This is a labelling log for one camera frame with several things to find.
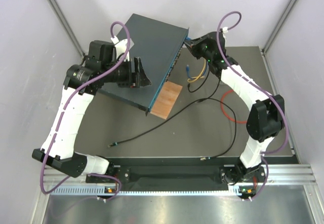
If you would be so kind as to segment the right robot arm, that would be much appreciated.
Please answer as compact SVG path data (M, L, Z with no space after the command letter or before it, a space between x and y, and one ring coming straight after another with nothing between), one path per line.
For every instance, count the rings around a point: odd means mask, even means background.
M285 102L255 84L238 62L226 54L223 32L210 32L184 44L196 59L204 58L209 71L228 85L249 110L246 122L248 140L235 165L235 181L248 181L259 169L261 157L284 127Z

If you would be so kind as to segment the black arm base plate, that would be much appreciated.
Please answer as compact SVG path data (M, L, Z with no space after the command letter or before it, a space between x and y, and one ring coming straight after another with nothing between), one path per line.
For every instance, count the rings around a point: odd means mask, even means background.
M222 191L229 183L256 183L265 179L261 167L242 175L234 166L119 166L108 169L122 183L122 191L186 192Z

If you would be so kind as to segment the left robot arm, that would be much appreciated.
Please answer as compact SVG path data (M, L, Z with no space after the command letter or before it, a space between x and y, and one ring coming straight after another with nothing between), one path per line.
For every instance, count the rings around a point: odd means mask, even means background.
M90 43L82 63L66 72L57 115L45 142L33 150L33 159L74 178L82 174L97 174L105 182L114 178L115 170L107 159L77 153L74 144L85 112L104 84L115 83L120 88L151 85L140 57L131 59L126 51L133 45L132 40L116 36L110 42Z

